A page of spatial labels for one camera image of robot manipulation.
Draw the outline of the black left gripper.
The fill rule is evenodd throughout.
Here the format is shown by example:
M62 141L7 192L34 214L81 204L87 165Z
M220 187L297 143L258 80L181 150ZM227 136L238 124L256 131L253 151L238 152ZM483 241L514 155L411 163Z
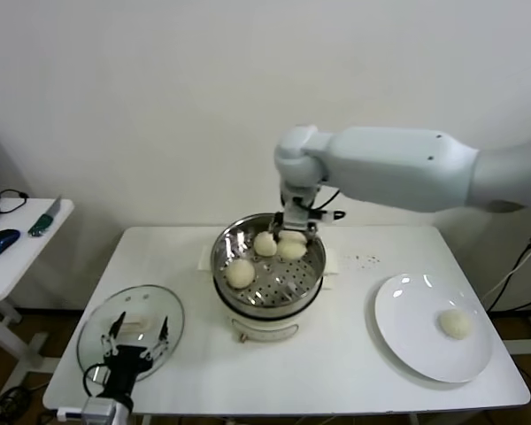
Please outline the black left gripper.
M158 331L151 335L145 347L120 344L116 340L126 317L122 312L111 324L107 333L101 335L104 364L109 370L100 398L130 398L138 376L153 367L168 349L168 319L164 318Z

